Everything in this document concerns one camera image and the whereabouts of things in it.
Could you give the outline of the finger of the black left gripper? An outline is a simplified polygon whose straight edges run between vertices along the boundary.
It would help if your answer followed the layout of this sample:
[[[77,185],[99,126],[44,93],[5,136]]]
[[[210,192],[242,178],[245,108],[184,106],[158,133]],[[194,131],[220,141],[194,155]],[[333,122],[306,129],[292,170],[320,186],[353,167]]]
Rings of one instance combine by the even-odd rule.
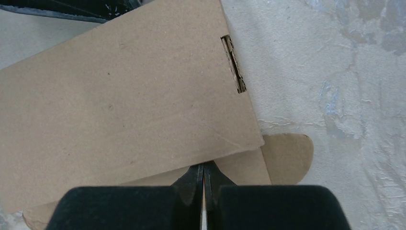
[[[142,0],[0,0],[4,11],[105,23],[143,5]]]

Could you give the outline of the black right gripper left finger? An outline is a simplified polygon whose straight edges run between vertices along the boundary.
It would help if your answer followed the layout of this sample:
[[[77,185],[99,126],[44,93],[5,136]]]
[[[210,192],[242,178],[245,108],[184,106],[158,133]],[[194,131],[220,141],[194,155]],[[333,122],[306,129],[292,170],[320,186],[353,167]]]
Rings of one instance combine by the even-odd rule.
[[[168,186],[88,186],[59,201],[48,230],[199,230],[203,165]]]

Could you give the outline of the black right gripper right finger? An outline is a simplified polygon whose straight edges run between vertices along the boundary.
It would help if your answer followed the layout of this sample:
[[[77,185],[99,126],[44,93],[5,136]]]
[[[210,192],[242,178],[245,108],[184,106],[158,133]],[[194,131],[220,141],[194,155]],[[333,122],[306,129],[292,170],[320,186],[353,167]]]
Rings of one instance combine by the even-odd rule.
[[[204,163],[209,230],[349,230],[342,207],[319,185],[236,185]]]

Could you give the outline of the brown cardboard box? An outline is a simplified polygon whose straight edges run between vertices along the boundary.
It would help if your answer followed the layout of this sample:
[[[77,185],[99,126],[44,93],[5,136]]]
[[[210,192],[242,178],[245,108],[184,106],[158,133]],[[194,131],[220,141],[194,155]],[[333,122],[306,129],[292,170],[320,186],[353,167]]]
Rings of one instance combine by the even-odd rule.
[[[155,0],[0,71],[0,206],[48,222],[79,186],[168,185],[215,160],[297,184],[303,134],[263,136],[219,0]]]

